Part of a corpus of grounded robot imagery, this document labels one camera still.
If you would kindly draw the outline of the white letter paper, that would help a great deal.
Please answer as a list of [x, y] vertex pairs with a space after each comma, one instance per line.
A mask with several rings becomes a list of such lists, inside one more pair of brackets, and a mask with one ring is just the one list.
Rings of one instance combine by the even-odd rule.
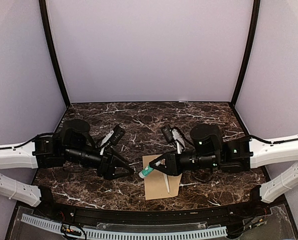
[[166, 174], [163, 174], [163, 177], [164, 177], [167, 193], [169, 193], [170, 192], [170, 186], [169, 186], [168, 176]]

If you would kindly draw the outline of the small white-capped glue bottle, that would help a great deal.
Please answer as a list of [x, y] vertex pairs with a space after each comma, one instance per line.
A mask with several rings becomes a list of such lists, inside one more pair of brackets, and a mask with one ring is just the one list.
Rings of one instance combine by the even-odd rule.
[[149, 176], [149, 174], [154, 170], [154, 168], [152, 168], [150, 166], [150, 164], [148, 164], [138, 175], [140, 178], [145, 179], [146, 177]]

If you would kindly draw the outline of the brown kraft envelope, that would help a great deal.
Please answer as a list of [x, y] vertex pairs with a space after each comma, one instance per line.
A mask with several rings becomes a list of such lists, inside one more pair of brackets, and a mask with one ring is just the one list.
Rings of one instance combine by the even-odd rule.
[[164, 174], [154, 169], [144, 178], [145, 199], [148, 201], [176, 197], [179, 194], [181, 177], [182, 175], [168, 176], [167, 187]]

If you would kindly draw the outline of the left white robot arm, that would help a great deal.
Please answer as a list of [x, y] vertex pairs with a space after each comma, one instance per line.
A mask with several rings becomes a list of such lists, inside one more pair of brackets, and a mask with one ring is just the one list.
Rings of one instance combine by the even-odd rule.
[[[125, 130], [116, 125], [101, 143], [90, 135], [90, 125], [81, 119], [67, 120], [60, 132], [39, 134], [17, 145], [0, 145], [0, 170], [48, 169], [62, 167], [66, 162], [96, 169], [97, 175], [115, 180], [134, 174], [134, 170], [117, 153], [116, 146]], [[59, 214], [52, 192], [47, 187], [28, 185], [0, 173], [0, 195], [31, 207], [40, 208], [49, 218]]]

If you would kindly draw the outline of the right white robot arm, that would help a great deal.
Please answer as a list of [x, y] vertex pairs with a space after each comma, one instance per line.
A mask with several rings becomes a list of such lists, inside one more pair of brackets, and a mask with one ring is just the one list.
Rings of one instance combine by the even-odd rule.
[[273, 139], [248, 135], [224, 142], [218, 126], [203, 123], [191, 129], [188, 143], [194, 149], [186, 150], [183, 143], [186, 138], [178, 128], [167, 125], [161, 131], [167, 142], [176, 143], [177, 150], [150, 161], [140, 174], [143, 178], [153, 170], [169, 176], [214, 168], [239, 173], [266, 165], [294, 162], [273, 180], [251, 190], [250, 201], [244, 205], [244, 213], [249, 217], [256, 216], [263, 209], [263, 203], [272, 203], [298, 185], [298, 135]]

